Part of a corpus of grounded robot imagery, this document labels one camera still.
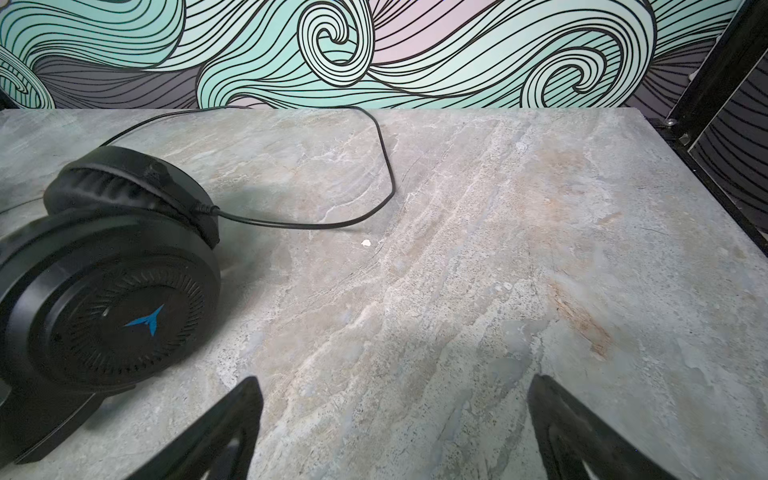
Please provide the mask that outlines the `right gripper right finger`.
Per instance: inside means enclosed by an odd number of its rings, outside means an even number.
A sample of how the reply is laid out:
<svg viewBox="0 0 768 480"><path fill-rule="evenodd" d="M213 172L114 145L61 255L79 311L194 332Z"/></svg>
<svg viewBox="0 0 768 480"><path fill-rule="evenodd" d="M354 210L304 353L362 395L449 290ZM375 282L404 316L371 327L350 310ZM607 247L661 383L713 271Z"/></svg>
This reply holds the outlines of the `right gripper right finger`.
<svg viewBox="0 0 768 480"><path fill-rule="evenodd" d="M535 375L527 406L549 479L672 479L548 375Z"/></svg>

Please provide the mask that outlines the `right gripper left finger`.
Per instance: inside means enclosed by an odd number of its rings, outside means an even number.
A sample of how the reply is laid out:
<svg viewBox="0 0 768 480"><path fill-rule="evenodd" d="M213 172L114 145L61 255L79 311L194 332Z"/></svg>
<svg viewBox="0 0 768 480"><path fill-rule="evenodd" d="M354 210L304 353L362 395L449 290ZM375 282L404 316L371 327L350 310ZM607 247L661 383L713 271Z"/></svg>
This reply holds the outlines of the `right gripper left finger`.
<svg viewBox="0 0 768 480"><path fill-rule="evenodd" d="M264 398L249 376L131 479L245 479L260 430Z"/></svg>

